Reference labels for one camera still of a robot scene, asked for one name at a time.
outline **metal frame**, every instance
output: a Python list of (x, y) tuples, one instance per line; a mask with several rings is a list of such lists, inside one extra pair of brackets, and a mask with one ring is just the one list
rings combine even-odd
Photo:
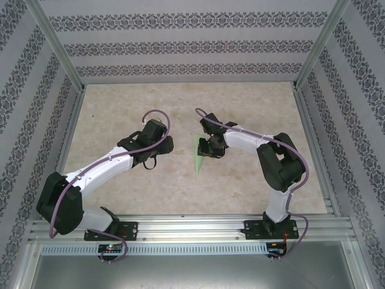
[(331, 186), (330, 179), (328, 177), (325, 162), (323, 160), (322, 153), (317, 142), (309, 112), (307, 111), (304, 103), (302, 92), (294, 86), (293, 82), (291, 85), (294, 94), (294, 99), (297, 104), (298, 112), (300, 114), (302, 126), (304, 128), (307, 144), (309, 145), (310, 154), (312, 156), (312, 160), (317, 172), (319, 186), (321, 187), (322, 194), (329, 198), (334, 215), (340, 217), (342, 215), (338, 206), (337, 198), (333, 191), (333, 187)]
[[(322, 154), (316, 141), (315, 133), (310, 121), (309, 114), (303, 102), (301, 92), (298, 92), (292, 83), (295, 101), (297, 103), (298, 112), (304, 127), (307, 142), (310, 147), (312, 159), (316, 167), (324, 202), (327, 208), (327, 214), (307, 215), (309, 219), (309, 230), (303, 241), (340, 241), (342, 244), (345, 258), (356, 288), (373, 288), (369, 277), (366, 264), (364, 262), (361, 250), (358, 245), (356, 233), (349, 217), (341, 217), (339, 207), (336, 202), (334, 191), (331, 188), (330, 180), (327, 175), (325, 164), (322, 160)], [(75, 131), (77, 119), (81, 109), (84, 92), (80, 95), (76, 104), (76, 111), (70, 124), (70, 132), (65, 144), (63, 155), (60, 159), (58, 169), (63, 169), (67, 158), (70, 141)], [(245, 220), (262, 220), (262, 216), (252, 214), (240, 215), (185, 215), (185, 216), (118, 216), (124, 222), (138, 222), (137, 241), (129, 241), (132, 251), (134, 248), (141, 248), (142, 252), (147, 255), (156, 255), (154, 248), (159, 246), (171, 248), (181, 246), (203, 246), (203, 247), (253, 247), (265, 243), (280, 242), (281, 240), (256, 240), (250, 241), (245, 239), (245, 235), (240, 232), (244, 229)], [(304, 220), (294, 218), (297, 221), (298, 232), (303, 233), (305, 226)], [(78, 248), (84, 247), (86, 244), (105, 244), (108, 242), (86, 242), (84, 241), (84, 231), (75, 230), (67, 235), (58, 235), (54, 240), (48, 236), (49, 223), (45, 220), (36, 220), (32, 225), (32, 229), (28, 238), (28, 244), (22, 258), (19, 272), (16, 276), (14, 288), (31, 288), (33, 277), (37, 269), (40, 254), (45, 246), (56, 248), (72, 248), (73, 255), (82, 255)], [(235, 250), (226, 252), (227, 254), (237, 254)]]
[(343, 12), (347, 8), (349, 2), (349, 0), (337, 0), (334, 7), (331, 9), (329, 16), (326, 19), (325, 24), (317, 37), (317, 40), (312, 46), (309, 55), (306, 57), (306, 60), (302, 65), (296, 80), (294, 81), (296, 87), (302, 87), (302, 85), (304, 84), (307, 76), (309, 75), (310, 71), (312, 70), (315, 64), (315, 61), (317, 60), (321, 51), (324, 49), (327, 40), (333, 33), (335, 26), (337, 25)]
[(25, 0), (25, 5), (28, 10), (34, 16), (38, 26), (42, 30), (46, 40), (50, 44), (52, 50), (55, 52), (61, 65), (63, 65), (68, 77), (71, 79), (72, 84), (75, 86), (77, 92), (81, 91), (84, 87), (82, 80), (75, 66), (72, 64), (70, 57), (63, 44), (61, 44), (58, 35), (55, 32), (51, 22), (49, 21), (46, 13), (44, 12), (39, 0)]
[[(39, 27), (42, 29), (52, 50), (56, 53), (72, 83), (80, 95), (77, 100), (75, 113), (70, 121), (70, 129), (60, 155), (57, 170), (62, 173), (69, 153), (72, 137), (75, 132), (76, 123), (80, 114), (85, 86), (82, 83), (74, 65), (72, 64), (64, 46), (52, 27), (47, 15), (45, 15), (39, 0), (26, 0), (26, 5), (35, 17)], [(325, 25), (310, 50), (309, 56), (303, 64), (295, 82), (292, 82), (292, 89), (298, 112), (304, 127), (305, 135), (315, 164), (319, 183), (324, 195), (324, 202), (327, 214), (307, 215), (309, 219), (309, 230), (303, 241), (340, 241), (345, 258), (356, 288), (373, 288), (366, 264), (360, 250), (353, 224), (349, 217), (342, 217), (336, 196), (330, 184), (327, 170), (322, 159), (315, 132), (306, 110), (303, 96), (297, 88), (301, 87), (311, 71), (318, 55), (322, 51), (328, 38), (333, 32), (335, 25), (346, 9), (348, 0), (337, 0)], [(266, 241), (281, 240), (246, 240), (240, 232), (244, 229), (244, 221), (262, 219), (261, 215), (208, 215), (208, 216), (119, 216), (122, 221), (138, 222), (137, 241), (128, 244), (139, 245), (140, 247), (174, 246), (176, 244), (208, 244), (224, 245), (233, 244), (245, 246), (247, 244), (263, 244)], [(303, 219), (294, 218), (297, 221), (299, 233), (304, 229)], [(71, 246), (84, 247), (85, 244), (98, 244), (98, 242), (85, 242), (84, 232), (75, 230), (68, 235), (58, 235), (52, 240), (48, 236), (49, 224), (45, 220), (36, 220), (28, 238), (26, 249), (23, 252), (20, 266), (16, 274), (16, 282), (13, 288), (31, 288), (35, 271), (37, 270), (39, 258), (45, 246)]]
[(86, 89), (87, 89), (87, 86), (85, 86), (83, 89), (80, 90), (79, 95), (78, 95), (78, 99), (76, 100), (76, 104), (75, 104), (75, 112), (70, 119), (69, 130), (67, 132), (66, 139), (65, 139), (64, 144), (63, 144), (63, 149), (61, 150), (61, 153), (59, 156), (59, 162), (58, 162), (58, 165), (56, 167), (56, 171), (60, 174), (63, 174), (64, 167), (66, 166), (68, 153), (70, 151), (72, 138), (73, 138), (73, 135), (75, 133), (76, 124), (78, 123), (78, 118), (80, 115), (80, 110), (82, 108)]

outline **patterned wallpaper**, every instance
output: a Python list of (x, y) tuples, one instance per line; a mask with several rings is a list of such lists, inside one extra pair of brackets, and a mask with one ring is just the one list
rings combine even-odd
[(78, 92), (23, 1), (0, 1), (0, 288), (10, 285)]
[(292, 81), (335, 0), (40, 3), (83, 82), (97, 84)]
[(351, 1), (302, 87), (376, 288), (385, 288), (384, 14), (380, 1)]

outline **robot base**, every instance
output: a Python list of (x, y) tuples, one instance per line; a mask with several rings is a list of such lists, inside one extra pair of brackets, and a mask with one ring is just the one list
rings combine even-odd
[[(113, 235), (124, 239), (124, 241), (136, 241), (138, 222), (119, 222), (117, 232)], [(84, 233), (84, 241), (116, 241), (116, 238), (86, 231)]]
[(263, 227), (263, 220), (248, 220), (244, 222), (245, 229), (241, 230), (245, 234), (246, 240), (276, 240), (284, 239), (284, 233), (286, 232), (287, 239), (298, 239), (300, 237), (298, 233), (297, 223), (294, 220), (288, 220), (283, 230), (276, 234), (269, 234), (269, 232)]

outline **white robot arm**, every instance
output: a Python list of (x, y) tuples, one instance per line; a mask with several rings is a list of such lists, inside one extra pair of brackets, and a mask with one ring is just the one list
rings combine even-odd
[(54, 228), (62, 235), (74, 229), (97, 230), (116, 235), (119, 219), (104, 207), (98, 210), (84, 208), (82, 199), (119, 173), (130, 170), (140, 163), (147, 168), (145, 162), (149, 158), (153, 158), (156, 165), (158, 155), (169, 154), (173, 150), (171, 136), (167, 136), (161, 144), (150, 150), (136, 154), (129, 152), (154, 145), (163, 138), (166, 130), (163, 123), (152, 119), (146, 123), (142, 131), (137, 131), (120, 140), (110, 152), (91, 164), (66, 176), (57, 172), (52, 173), (48, 176), (37, 203), (38, 213), (51, 222), (60, 194), (70, 182), (75, 180), (60, 203)]
[[(208, 119), (218, 122), (213, 113), (206, 115)], [(301, 180), (305, 168), (301, 160), (287, 148), (280, 147), (267, 139), (275, 139), (295, 149), (293, 142), (287, 134), (265, 135), (265, 138), (257, 138), (243, 131), (237, 123), (229, 122), (226, 125), (235, 128), (236, 131), (208, 122), (200, 121), (208, 139), (201, 138), (198, 146), (198, 154), (205, 157), (221, 158), (227, 148), (238, 148), (258, 156), (262, 166), (263, 175), (271, 187), (269, 204), (263, 214), (263, 227), (270, 236), (280, 235), (290, 219), (287, 203), (291, 193), (291, 187)]]

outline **green triangular piece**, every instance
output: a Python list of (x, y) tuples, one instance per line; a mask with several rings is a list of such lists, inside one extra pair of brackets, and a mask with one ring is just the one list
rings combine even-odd
[(199, 139), (200, 138), (206, 138), (205, 135), (194, 135), (194, 155), (195, 155), (195, 174), (198, 175), (200, 166), (203, 162), (203, 157), (198, 155), (198, 145), (199, 145)]

